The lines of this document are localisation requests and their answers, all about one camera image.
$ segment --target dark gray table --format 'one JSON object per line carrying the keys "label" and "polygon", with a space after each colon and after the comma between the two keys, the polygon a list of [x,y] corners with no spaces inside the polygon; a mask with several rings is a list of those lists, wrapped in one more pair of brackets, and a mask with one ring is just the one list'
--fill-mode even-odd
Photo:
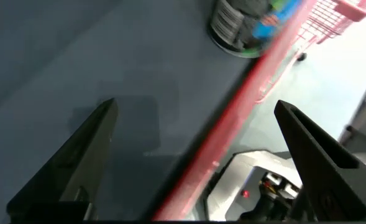
{"label": "dark gray table", "polygon": [[242,78],[209,39],[212,0],[0,1],[0,222],[105,98],[120,109],[100,219],[142,215]]}

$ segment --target red wire basket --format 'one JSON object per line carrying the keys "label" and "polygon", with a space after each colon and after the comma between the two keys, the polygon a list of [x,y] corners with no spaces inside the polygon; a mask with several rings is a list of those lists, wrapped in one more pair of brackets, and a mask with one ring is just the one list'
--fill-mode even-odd
{"label": "red wire basket", "polygon": [[304,60],[307,50],[311,45],[321,44],[328,38],[334,38],[342,33],[353,23],[366,17],[366,0],[317,0],[307,20],[301,25],[293,45],[298,50],[281,73],[274,74],[265,81],[260,88],[260,98],[256,103],[261,103],[272,92],[280,77],[288,73],[293,64]]}

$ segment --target red light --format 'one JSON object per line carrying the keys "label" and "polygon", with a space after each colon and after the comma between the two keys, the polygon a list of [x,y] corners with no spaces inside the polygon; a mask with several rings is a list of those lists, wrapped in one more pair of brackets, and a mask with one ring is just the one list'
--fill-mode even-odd
{"label": "red light", "polygon": [[243,190],[242,191],[242,196],[244,197],[244,198],[249,198],[249,191],[248,190]]}

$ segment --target red basket handle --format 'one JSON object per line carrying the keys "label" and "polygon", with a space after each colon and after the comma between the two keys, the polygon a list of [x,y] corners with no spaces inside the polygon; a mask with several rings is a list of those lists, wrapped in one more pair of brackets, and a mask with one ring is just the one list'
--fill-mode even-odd
{"label": "red basket handle", "polygon": [[366,17],[366,9],[345,0],[334,0],[334,2],[337,3],[337,6],[333,10],[354,22],[359,22]]}

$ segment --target can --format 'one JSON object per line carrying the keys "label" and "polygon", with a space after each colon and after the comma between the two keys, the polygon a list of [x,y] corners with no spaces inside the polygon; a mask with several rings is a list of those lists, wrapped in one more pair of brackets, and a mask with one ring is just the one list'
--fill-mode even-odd
{"label": "can", "polygon": [[261,56],[301,0],[218,0],[210,21],[212,40],[243,58]]}

